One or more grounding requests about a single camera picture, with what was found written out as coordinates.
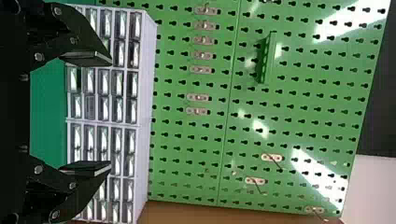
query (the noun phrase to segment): green panel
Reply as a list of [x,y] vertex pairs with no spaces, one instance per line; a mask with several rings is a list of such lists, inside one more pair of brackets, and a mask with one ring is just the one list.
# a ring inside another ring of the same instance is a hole
[[219,205],[341,216],[389,2],[242,1]]
[[[94,5],[94,0],[47,2]],[[53,167],[67,163],[67,99],[64,63],[56,60],[31,73],[31,149],[33,156]]]

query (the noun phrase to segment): screw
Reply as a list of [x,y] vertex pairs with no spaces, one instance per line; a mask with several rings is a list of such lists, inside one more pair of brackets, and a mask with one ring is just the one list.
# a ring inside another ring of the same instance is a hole
[[207,21],[203,21],[203,22],[202,22],[202,28],[203,28],[203,29],[206,29],[207,26],[208,26]]
[[36,53],[35,54],[35,60],[38,61],[38,62],[43,62],[44,61],[44,54]]
[[71,182],[71,183],[69,184],[69,188],[70,188],[70,189],[75,189],[76,186],[77,186],[76,182]]
[[55,9],[53,9],[53,11],[55,12],[55,15],[60,16],[62,15],[62,10],[58,7],[56,7]]
[[28,146],[20,146],[20,152],[27,153],[28,149]]
[[59,210],[57,210],[57,211],[53,212],[53,213],[50,215],[50,217],[51,217],[51,219],[56,219],[56,218],[59,217],[60,214],[61,214],[61,212],[60,212]]
[[72,45],[77,44],[77,40],[74,37],[70,37],[70,43],[72,43]]
[[37,165],[36,167],[35,167],[35,175],[39,175],[39,174],[41,174],[42,172],[43,172],[43,166],[42,165]]
[[29,76],[27,74],[20,75],[20,81],[29,81]]

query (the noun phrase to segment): white wall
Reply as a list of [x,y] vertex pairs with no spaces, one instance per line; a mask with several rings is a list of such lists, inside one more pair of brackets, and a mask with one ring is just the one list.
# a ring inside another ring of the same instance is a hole
[[396,223],[396,159],[357,156],[342,220],[346,224]]

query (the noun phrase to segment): metal bracket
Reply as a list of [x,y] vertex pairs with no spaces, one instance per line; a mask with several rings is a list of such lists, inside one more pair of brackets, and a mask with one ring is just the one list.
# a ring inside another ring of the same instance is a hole
[[282,155],[278,155],[278,154],[262,154],[262,161],[282,161],[283,157]]
[[208,7],[208,4],[205,4],[203,7],[196,7],[194,12],[197,15],[216,16],[219,14],[219,9],[216,7]]
[[195,59],[201,60],[212,60],[215,58],[215,54],[211,52],[195,51],[193,54]]
[[194,43],[198,45],[215,45],[215,39],[209,36],[196,36],[194,38]]
[[198,21],[195,23],[196,30],[206,30],[206,31],[214,31],[216,30],[216,24],[210,21]]
[[267,183],[266,179],[261,179],[258,177],[247,177],[245,179],[245,183],[249,184],[249,185],[264,185]]
[[209,101],[209,95],[189,93],[187,94],[187,99],[190,101],[207,102]]
[[194,65],[190,67],[190,72],[195,74],[212,74],[212,68],[208,66]]
[[307,206],[305,208],[305,212],[309,213],[309,214],[315,214],[315,212],[318,213],[318,214],[323,214],[324,213],[324,208],[322,208],[322,207],[314,207],[314,206]]
[[187,107],[186,108],[186,113],[190,115],[208,115],[209,110],[206,108],[192,108],[192,107]]

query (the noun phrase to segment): green pegboard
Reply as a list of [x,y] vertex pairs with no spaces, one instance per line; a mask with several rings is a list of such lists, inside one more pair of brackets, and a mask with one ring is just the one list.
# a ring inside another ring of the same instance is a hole
[[341,216],[389,3],[242,1],[219,205]]
[[[193,13],[205,4],[219,15]],[[324,217],[340,216],[389,0],[98,5],[145,9],[160,25],[150,199],[297,214],[321,207]],[[196,31],[204,20],[218,29]],[[202,35],[217,44],[192,43]],[[197,50],[216,59],[196,60]],[[193,65],[213,74],[192,74]],[[211,98],[191,102],[188,93]],[[187,107],[210,115],[187,115]],[[283,161],[261,160],[266,154]],[[267,182],[246,183],[251,177]]]

